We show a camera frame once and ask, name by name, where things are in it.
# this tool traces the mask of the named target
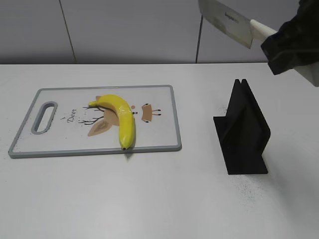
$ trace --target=banana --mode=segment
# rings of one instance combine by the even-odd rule
[[[132,146],[135,138],[135,118],[130,105],[119,96],[104,95],[89,103],[89,107],[105,107],[113,110],[119,118],[119,140],[123,150]]]

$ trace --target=cutting board handle hole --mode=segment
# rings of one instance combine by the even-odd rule
[[[42,134],[49,130],[58,104],[53,101],[44,103],[37,114],[31,132]]]

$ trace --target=cutting board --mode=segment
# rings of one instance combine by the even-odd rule
[[[120,148],[116,114],[106,108],[87,107],[89,102],[107,94],[120,96],[131,106],[136,140],[129,150]],[[9,155],[28,158],[180,149],[177,112],[170,85],[51,88],[37,92]]]

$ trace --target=gray wall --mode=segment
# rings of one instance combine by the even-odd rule
[[[58,0],[1,0],[0,32],[0,64],[74,63]]]
[[[275,30],[297,13],[299,0],[220,0],[249,19],[255,19]],[[221,33],[206,20],[203,21],[198,63],[208,62],[266,62],[255,40],[251,49]]]
[[[220,0],[278,29],[298,0]],[[194,63],[197,0],[2,0],[0,64]],[[265,61],[204,20],[198,62]]]

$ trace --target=white table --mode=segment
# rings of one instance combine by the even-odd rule
[[[213,116],[246,78],[270,126],[268,175],[229,176]],[[10,159],[39,88],[171,84],[179,152]],[[267,64],[0,66],[1,239],[312,239],[319,89]]]

